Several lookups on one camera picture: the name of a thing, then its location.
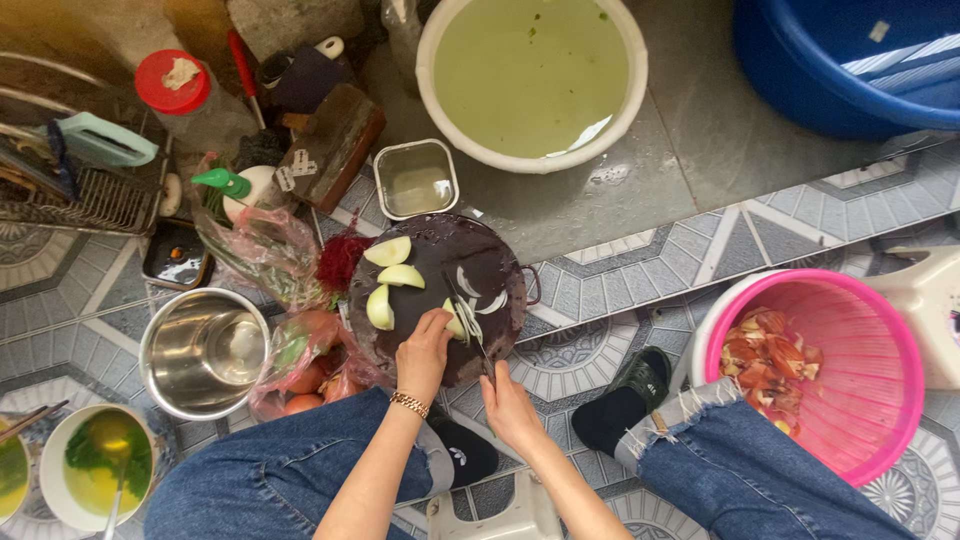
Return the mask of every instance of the plastic stool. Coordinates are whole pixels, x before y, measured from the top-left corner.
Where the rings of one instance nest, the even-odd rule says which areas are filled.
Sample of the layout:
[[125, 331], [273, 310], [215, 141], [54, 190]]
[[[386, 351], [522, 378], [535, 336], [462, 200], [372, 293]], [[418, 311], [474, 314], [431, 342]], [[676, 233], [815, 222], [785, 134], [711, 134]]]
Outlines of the plastic stool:
[[449, 492], [430, 500], [427, 540], [563, 540], [557, 509], [533, 471], [514, 475], [514, 499], [506, 510], [485, 520], [461, 521]]
[[887, 253], [923, 260], [862, 281], [882, 294], [910, 327], [924, 361], [925, 386], [960, 389], [960, 246], [893, 248]]

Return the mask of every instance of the blue plastic basin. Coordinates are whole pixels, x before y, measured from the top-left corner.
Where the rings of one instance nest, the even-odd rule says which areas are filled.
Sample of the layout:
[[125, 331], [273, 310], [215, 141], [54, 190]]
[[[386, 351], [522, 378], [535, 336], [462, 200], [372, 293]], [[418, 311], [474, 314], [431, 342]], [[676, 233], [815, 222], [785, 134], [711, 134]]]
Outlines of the blue plastic basin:
[[733, 44], [757, 93], [815, 132], [960, 131], [958, 0], [737, 0]]

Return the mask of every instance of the pink basket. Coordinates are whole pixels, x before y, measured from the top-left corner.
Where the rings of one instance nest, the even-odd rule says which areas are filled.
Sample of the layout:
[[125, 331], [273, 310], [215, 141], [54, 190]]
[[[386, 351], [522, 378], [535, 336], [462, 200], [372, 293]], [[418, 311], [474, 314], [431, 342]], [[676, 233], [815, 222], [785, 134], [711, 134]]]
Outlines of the pink basket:
[[[786, 314], [787, 336], [824, 351], [805, 380], [797, 442], [853, 487], [879, 477], [903, 453], [924, 408], [924, 371], [900, 315], [872, 288], [828, 270], [786, 270], [749, 285], [710, 335], [706, 381], [719, 378], [727, 329], [756, 307]], [[817, 384], [823, 396], [817, 395]]]

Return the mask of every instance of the jeans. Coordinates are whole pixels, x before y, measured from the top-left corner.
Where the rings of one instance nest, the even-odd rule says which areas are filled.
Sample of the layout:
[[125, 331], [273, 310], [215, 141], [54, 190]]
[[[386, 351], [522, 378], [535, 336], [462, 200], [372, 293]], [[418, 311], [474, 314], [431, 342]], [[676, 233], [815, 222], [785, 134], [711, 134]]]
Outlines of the jeans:
[[[238, 431], [191, 455], [150, 499], [150, 540], [307, 540], [313, 536], [389, 406], [372, 388], [349, 398]], [[453, 463], [423, 423], [396, 501], [442, 493]], [[390, 525], [390, 540], [411, 536]]]
[[916, 540], [760, 416], [727, 378], [668, 399], [614, 453], [724, 540]]
[[[388, 406], [372, 389], [247, 428], [192, 455], [150, 500], [150, 540], [307, 540]], [[620, 439], [616, 458], [723, 540], [915, 540], [866, 497], [757, 414], [723, 379], [667, 400]], [[396, 496], [452, 482], [425, 424]], [[391, 540], [410, 540], [395, 526]]]

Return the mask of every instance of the plastic jar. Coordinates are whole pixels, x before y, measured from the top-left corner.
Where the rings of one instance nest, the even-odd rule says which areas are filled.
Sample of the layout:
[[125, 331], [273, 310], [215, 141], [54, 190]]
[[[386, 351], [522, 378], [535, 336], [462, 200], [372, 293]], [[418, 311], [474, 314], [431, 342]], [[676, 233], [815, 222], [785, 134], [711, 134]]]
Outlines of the plastic jar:
[[[192, 62], [200, 71], [181, 86], [165, 85], [177, 59]], [[258, 127], [253, 113], [239, 99], [224, 92], [207, 67], [176, 49], [156, 51], [136, 68], [136, 93], [155, 112], [183, 150], [218, 152], [234, 157], [242, 135]]]

